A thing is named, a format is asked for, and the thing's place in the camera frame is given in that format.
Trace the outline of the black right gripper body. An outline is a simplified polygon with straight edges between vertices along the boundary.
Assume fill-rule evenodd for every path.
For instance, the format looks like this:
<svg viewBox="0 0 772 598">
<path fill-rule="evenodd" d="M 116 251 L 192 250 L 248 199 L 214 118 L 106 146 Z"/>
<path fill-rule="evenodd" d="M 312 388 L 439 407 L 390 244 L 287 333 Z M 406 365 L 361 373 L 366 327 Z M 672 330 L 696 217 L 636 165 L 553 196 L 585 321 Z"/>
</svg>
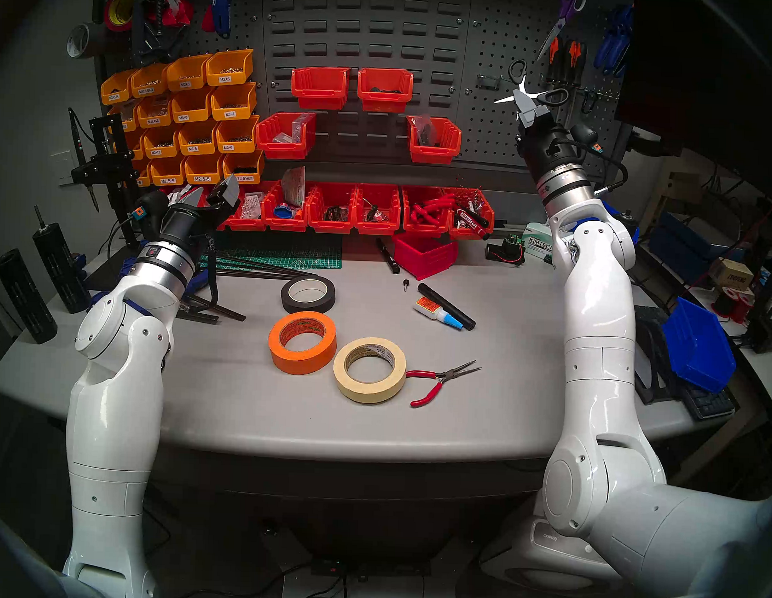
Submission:
<svg viewBox="0 0 772 598">
<path fill-rule="evenodd" d="M 559 166 L 581 165 L 576 146 L 568 143 L 571 140 L 555 121 L 535 121 L 528 128 L 518 122 L 517 152 L 533 178 L 542 178 Z"/>
</svg>

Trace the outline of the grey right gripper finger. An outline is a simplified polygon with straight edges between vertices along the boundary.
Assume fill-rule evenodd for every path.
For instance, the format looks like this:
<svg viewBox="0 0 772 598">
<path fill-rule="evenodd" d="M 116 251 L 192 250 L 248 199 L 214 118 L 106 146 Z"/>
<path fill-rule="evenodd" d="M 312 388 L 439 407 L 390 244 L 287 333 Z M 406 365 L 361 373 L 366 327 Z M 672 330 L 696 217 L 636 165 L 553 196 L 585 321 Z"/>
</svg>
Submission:
<svg viewBox="0 0 772 598">
<path fill-rule="evenodd" d="M 546 105 L 523 92 L 516 92 L 515 105 L 518 108 L 519 122 L 524 127 L 532 127 L 538 118 L 549 115 L 549 109 Z"/>
</svg>

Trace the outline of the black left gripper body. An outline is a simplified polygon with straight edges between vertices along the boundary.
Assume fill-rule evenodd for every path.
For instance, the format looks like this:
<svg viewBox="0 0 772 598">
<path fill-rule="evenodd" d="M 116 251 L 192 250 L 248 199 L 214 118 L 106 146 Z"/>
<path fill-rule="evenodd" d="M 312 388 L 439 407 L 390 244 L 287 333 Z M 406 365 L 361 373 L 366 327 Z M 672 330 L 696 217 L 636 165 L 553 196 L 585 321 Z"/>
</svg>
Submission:
<svg viewBox="0 0 772 598">
<path fill-rule="evenodd" d="M 197 247 L 205 235 L 220 225 L 220 206 L 170 205 L 162 220 L 161 241 L 180 247 Z"/>
</svg>

